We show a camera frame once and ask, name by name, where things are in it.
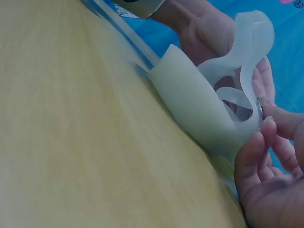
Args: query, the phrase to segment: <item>wooden surface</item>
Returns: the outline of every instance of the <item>wooden surface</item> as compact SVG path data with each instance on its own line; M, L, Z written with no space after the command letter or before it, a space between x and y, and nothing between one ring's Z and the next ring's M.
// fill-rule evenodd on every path
M127 41L77 0L0 0L1 228L238 228Z

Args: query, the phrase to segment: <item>fingernail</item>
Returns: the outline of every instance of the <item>fingernail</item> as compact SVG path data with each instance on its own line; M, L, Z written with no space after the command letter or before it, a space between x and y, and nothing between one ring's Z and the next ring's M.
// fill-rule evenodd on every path
M267 121L270 121L270 120L272 120L272 121L274 120L272 116L266 117L265 120L264 120L264 122L267 122Z

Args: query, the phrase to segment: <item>metal ring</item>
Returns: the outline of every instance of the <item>metal ring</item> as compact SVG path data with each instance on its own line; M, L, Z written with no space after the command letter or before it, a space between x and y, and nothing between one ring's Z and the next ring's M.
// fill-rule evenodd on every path
M260 109L260 113L262 115L262 119L264 119L264 111L263 111L263 107L262 107L262 101L261 98L257 98L257 106Z

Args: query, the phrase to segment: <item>blue cloth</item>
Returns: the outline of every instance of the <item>blue cloth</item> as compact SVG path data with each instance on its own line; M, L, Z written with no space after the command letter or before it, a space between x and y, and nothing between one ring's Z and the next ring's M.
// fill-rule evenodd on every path
M275 27L275 44L268 57L276 88L276 104L291 112L304 113L304 0L282 4L279 0L209 0L232 18L239 12L260 10ZM162 57L170 44L180 46L178 36L152 20L124 18L139 36ZM271 152L276 167L282 166Z

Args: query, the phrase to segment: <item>curled plastic ribbon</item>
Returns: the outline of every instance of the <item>curled plastic ribbon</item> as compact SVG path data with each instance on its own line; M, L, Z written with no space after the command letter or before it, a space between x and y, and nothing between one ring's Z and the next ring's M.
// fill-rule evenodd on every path
M234 43L227 55L196 67L171 45L149 72L151 82L183 130L210 154L224 156L232 166L241 146L262 122L252 75L271 50L275 37L271 21L260 11L239 13L235 22ZM215 84L223 77L237 81L236 69L240 69L240 88L215 91ZM233 112L223 101L251 110L251 115L244 120L242 111Z

